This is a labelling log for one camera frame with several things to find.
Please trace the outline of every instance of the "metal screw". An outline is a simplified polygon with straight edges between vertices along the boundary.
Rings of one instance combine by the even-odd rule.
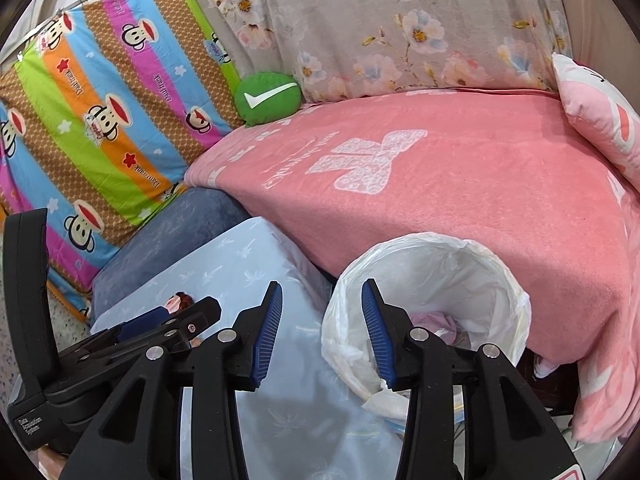
[[[231,343],[237,336],[238,334],[236,334],[235,330],[227,328],[218,334],[218,341],[221,343]]]
[[[146,351],[146,358],[151,361],[155,361],[156,359],[161,358],[162,354],[164,354],[164,350],[161,346],[152,346]]]
[[[500,355],[500,349],[496,345],[484,345],[482,353],[491,359],[495,359]]]
[[[429,332],[420,327],[412,329],[411,332],[409,332],[409,335],[411,336],[411,339],[416,341],[427,341],[429,338]]]

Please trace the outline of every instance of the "pink blanket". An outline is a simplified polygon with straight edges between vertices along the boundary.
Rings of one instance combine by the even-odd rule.
[[[557,97],[430,91],[308,108],[234,131],[185,180],[225,190],[335,276],[407,233],[478,240],[530,294],[527,345],[578,360],[574,437],[640,418],[638,196]]]

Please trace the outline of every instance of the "pink pillow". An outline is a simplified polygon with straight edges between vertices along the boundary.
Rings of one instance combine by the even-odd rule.
[[[572,126],[640,190],[640,117],[609,81],[553,54],[564,112]]]

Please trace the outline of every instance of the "cartoon monkey face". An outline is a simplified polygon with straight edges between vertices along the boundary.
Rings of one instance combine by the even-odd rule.
[[[84,200],[74,202],[76,214],[65,218],[65,229],[69,240],[75,247],[88,253],[94,252],[94,231],[101,233],[104,223],[100,215]]]
[[[85,318],[89,319],[91,317],[91,304],[88,304],[86,307],[78,310],[80,314],[82,314]]]
[[[65,229],[69,234],[69,240],[78,249],[88,253],[94,252],[94,231],[85,218],[80,215],[66,217]]]
[[[167,200],[169,200],[174,194],[176,194],[178,191],[180,191],[182,188],[184,187],[184,185],[182,184],[182,181],[180,182],[176,182],[175,184],[173,184],[169,189],[167,189],[166,191],[164,191],[162,193],[162,195],[160,195],[160,200],[162,202],[166,202]]]
[[[134,50],[142,50],[147,41],[154,43],[158,40],[158,30],[151,20],[142,18],[138,25],[127,23],[122,27],[122,41]]]
[[[131,126],[131,115],[124,102],[114,94],[107,94],[105,105],[94,105],[88,114],[107,140],[115,140],[118,126]]]
[[[214,57],[218,64],[231,63],[231,58],[229,54],[226,52],[225,47],[222,45],[222,42],[218,38],[218,35],[215,32],[211,33],[211,41],[213,41],[214,45]]]
[[[207,113],[199,106],[191,108],[187,113],[187,124],[200,134],[206,134],[211,131],[211,119]]]
[[[54,50],[60,44],[60,38],[63,34],[73,32],[75,28],[74,22],[66,12],[62,16],[55,18],[49,22],[44,30],[45,43],[50,50]]]
[[[8,158],[14,156],[15,138],[23,136],[25,132],[24,118],[15,108],[10,108],[7,112],[7,120],[0,123],[0,132],[2,132],[2,142],[4,143],[4,152]]]

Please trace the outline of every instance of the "floral fabric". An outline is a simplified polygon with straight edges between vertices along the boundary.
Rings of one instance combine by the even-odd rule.
[[[556,90],[561,0],[209,0],[245,73],[292,73],[310,102],[416,88]]]

